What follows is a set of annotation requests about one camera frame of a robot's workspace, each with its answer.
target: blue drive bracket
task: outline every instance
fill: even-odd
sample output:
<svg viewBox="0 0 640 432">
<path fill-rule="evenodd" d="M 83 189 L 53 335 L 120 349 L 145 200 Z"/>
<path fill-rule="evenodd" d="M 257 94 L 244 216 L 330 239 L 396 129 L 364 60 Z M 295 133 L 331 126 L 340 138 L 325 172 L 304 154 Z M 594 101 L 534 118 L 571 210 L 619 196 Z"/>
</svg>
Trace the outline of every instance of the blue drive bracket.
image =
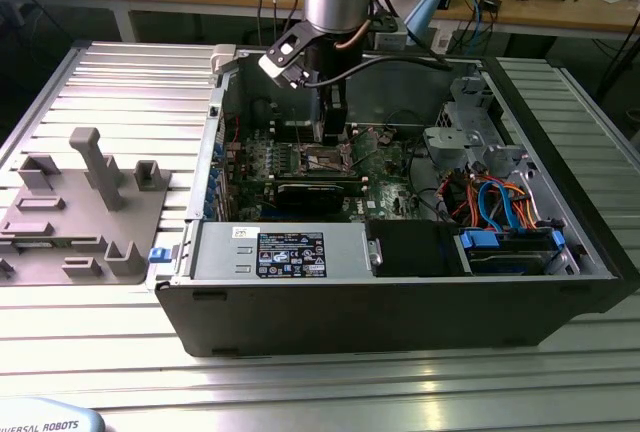
<svg viewBox="0 0 640 432">
<path fill-rule="evenodd" d="M 171 249 L 154 247 L 151 249 L 151 252 L 149 252 L 150 264 L 170 264 L 172 260 Z"/>
<path fill-rule="evenodd" d="M 496 233 L 491 230 L 465 230 L 460 234 L 460 241 L 465 249 L 474 247 L 500 248 Z"/>
</svg>

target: wire bundle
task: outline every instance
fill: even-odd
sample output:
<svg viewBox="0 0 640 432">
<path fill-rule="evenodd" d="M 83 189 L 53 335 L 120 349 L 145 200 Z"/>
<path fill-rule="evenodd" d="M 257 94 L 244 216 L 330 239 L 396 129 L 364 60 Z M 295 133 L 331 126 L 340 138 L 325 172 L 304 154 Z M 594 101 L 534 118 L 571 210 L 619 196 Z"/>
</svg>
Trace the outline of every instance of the wire bundle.
<svg viewBox="0 0 640 432">
<path fill-rule="evenodd" d="M 467 25 L 465 26 L 462 34 L 460 34 L 457 38 L 454 39 L 454 43 L 451 46 L 449 53 L 453 53 L 456 48 L 462 51 L 464 47 L 469 47 L 468 50 L 466 51 L 466 54 L 470 54 L 473 51 L 473 48 L 476 45 L 478 45 L 477 44 L 478 39 L 480 39 L 480 37 L 482 37 L 488 32 L 489 34 L 486 36 L 486 39 L 484 39 L 484 42 L 483 42 L 485 44 L 483 54 L 486 52 L 486 49 L 489 46 L 489 42 L 491 41 L 491 36 L 493 35 L 493 28 L 494 28 L 495 22 L 498 20 L 498 15 L 497 13 L 496 15 L 494 15 L 493 13 L 489 12 L 489 16 L 491 17 L 491 23 L 484 30 L 481 31 L 480 30 L 480 26 L 482 24 L 482 10 L 480 8 L 481 2 L 482 0 L 472 0 L 473 7 L 471 7 L 465 0 L 465 3 L 467 3 L 467 6 L 471 9 L 472 15 L 469 21 L 467 22 Z M 476 22 L 476 27 L 473 31 L 473 35 L 471 36 L 470 39 L 465 39 L 465 36 L 469 31 L 471 24 L 474 21 Z"/>
<path fill-rule="evenodd" d="M 457 186 L 464 190 L 465 199 L 455 205 L 450 217 L 457 223 L 468 227 L 481 227 L 501 232 L 498 217 L 503 216 L 506 226 L 511 229 L 536 229 L 536 220 L 531 207 L 531 196 L 512 182 L 505 182 L 490 175 L 467 176 L 466 184 L 450 174 L 438 190 L 442 195 L 447 188 Z M 494 194 L 493 210 L 487 210 L 487 194 Z"/>
<path fill-rule="evenodd" d="M 607 70 L 602 76 L 602 80 L 600 81 L 600 85 L 595 93 L 596 102 L 602 103 L 611 90 L 611 88 L 615 85 L 616 81 L 622 75 L 622 73 L 631 65 L 635 57 L 638 55 L 640 51 L 640 38 L 636 40 L 635 44 L 633 44 L 628 50 L 625 51 L 625 47 L 631 40 L 631 37 L 635 33 L 638 25 L 640 24 L 640 14 L 636 17 L 631 30 L 627 34 L 622 46 L 618 50 L 618 53 L 613 57 Z"/>
</svg>

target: power supply label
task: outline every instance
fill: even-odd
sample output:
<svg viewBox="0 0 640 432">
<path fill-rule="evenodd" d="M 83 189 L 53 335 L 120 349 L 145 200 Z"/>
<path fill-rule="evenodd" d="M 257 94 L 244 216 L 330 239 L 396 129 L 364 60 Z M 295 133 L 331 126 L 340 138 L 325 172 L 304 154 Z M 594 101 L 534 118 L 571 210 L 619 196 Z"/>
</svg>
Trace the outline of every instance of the power supply label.
<svg viewBox="0 0 640 432">
<path fill-rule="evenodd" d="M 312 279 L 327 276 L 327 259 L 321 232 L 258 234 L 258 277 Z"/>
</svg>

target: floor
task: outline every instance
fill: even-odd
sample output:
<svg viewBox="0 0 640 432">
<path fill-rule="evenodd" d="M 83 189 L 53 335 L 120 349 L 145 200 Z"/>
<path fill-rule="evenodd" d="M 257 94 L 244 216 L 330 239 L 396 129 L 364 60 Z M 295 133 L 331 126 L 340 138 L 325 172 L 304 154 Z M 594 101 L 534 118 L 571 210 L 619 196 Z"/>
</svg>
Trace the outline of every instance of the floor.
<svg viewBox="0 0 640 432">
<path fill-rule="evenodd" d="M 115 21 L 108 11 L 61 7 L 48 10 L 76 40 L 119 40 Z M 143 42 L 257 42 L 256 21 L 253 18 L 202 16 L 201 30 L 191 15 L 137 12 L 134 20 Z M 263 26 L 268 25 L 270 22 L 264 19 Z M 263 35 L 266 41 L 271 40 L 268 32 Z M 502 56 L 508 38 L 506 34 L 493 34 L 486 54 Z M 620 46 L 617 41 L 608 41 L 606 44 L 611 47 L 604 49 L 609 54 L 615 54 L 614 50 Z M 479 45 L 476 53 L 484 49 L 482 43 Z M 5 26 L 0 32 L 1 140 L 11 132 L 69 46 L 66 37 L 37 9 L 28 14 L 23 27 Z M 595 90 L 611 60 L 591 40 L 566 38 L 556 41 L 547 58 L 564 64 L 588 92 Z M 635 67 L 624 74 L 603 104 L 604 110 L 627 137 L 640 128 L 639 123 L 632 122 L 626 115 L 630 108 L 640 107 L 638 63 L 636 60 Z"/>
</svg>

